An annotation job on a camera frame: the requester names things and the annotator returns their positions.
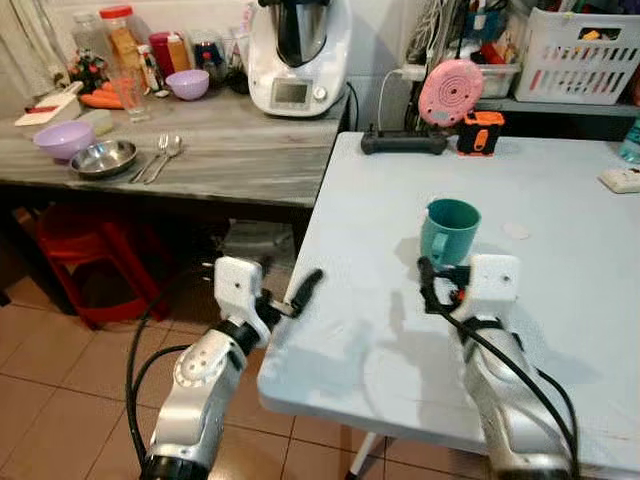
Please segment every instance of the food processor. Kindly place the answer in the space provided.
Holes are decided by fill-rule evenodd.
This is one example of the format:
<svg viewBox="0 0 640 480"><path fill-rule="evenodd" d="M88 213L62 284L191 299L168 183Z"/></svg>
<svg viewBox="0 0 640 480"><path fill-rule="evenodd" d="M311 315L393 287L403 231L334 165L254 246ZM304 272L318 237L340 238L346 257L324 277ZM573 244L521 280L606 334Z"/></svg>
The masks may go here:
<svg viewBox="0 0 640 480"><path fill-rule="evenodd" d="M249 34L249 91L266 113L312 117L343 93L349 0L259 0Z"/></svg>

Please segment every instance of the table leg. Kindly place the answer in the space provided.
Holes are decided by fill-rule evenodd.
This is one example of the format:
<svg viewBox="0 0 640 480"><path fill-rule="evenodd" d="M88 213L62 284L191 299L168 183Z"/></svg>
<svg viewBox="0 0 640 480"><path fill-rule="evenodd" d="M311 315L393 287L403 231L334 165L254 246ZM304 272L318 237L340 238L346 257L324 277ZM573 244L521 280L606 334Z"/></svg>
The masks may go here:
<svg viewBox="0 0 640 480"><path fill-rule="evenodd" d="M0 209L0 243L20 257L29 276L61 312L67 315L76 314L37 243L24 231L9 209Z"/></svg>
<svg viewBox="0 0 640 480"><path fill-rule="evenodd" d="M296 255L300 253L300 248L302 248L302 242L305 234L307 233L309 220L311 220L311 212L298 212L296 213L294 220L291 222L291 228L293 230L293 246L296 250Z"/></svg>
<svg viewBox="0 0 640 480"><path fill-rule="evenodd" d="M373 442L376 441L377 437L378 435L376 435L373 432L367 433L367 436L364 437L364 440L362 441L362 445L360 446L360 449L356 454L356 458L353 459L351 468L349 469L349 472L347 472L347 475L345 476L345 480L353 480L358 478L358 475L360 475L360 470L362 469L362 465L364 464L364 461L366 460L367 455L369 455L369 452L373 448Z"/></svg>

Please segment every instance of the teal mug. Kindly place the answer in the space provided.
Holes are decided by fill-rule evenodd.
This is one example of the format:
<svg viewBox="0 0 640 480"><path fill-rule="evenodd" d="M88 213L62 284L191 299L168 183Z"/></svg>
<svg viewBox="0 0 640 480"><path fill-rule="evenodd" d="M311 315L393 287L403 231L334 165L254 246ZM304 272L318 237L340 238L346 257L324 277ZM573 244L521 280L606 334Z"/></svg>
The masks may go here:
<svg viewBox="0 0 640 480"><path fill-rule="evenodd" d="M459 264L469 253L481 218L478 210L462 200L434 200L427 205L420 253L436 268Z"/></svg>

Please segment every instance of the tile floor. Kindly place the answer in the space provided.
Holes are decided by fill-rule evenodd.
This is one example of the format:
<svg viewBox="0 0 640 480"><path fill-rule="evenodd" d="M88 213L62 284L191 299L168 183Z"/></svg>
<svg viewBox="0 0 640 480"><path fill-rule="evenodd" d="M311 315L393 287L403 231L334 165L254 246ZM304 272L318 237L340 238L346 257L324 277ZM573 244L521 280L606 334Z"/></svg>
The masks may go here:
<svg viewBox="0 0 640 480"><path fill-rule="evenodd" d="M270 280L280 295L286 275ZM0 479L137 479L122 382L131 324L101 331L60 314L30 279L7 292L0 308ZM159 347L192 343L206 325L152 322L139 358ZM149 438L170 386L175 355L150 369L139 417ZM211 480L342 480L364 432L327 420L263 409L250 358L226 418ZM484 457L409 441L384 439L367 463L366 480L488 478Z"/></svg>

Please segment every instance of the purple bowl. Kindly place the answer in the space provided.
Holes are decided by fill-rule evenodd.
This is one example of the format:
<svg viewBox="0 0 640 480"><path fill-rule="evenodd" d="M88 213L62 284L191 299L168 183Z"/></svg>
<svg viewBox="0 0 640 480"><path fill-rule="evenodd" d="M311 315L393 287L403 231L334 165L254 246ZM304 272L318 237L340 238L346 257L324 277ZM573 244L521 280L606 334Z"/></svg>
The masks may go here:
<svg viewBox="0 0 640 480"><path fill-rule="evenodd" d="M183 70L169 75L166 82L176 97L183 100L195 100L207 92L209 73L204 70Z"/></svg>
<svg viewBox="0 0 640 480"><path fill-rule="evenodd" d="M53 158L69 160L96 143L96 135L90 123L63 122L40 130L34 135L33 143Z"/></svg>

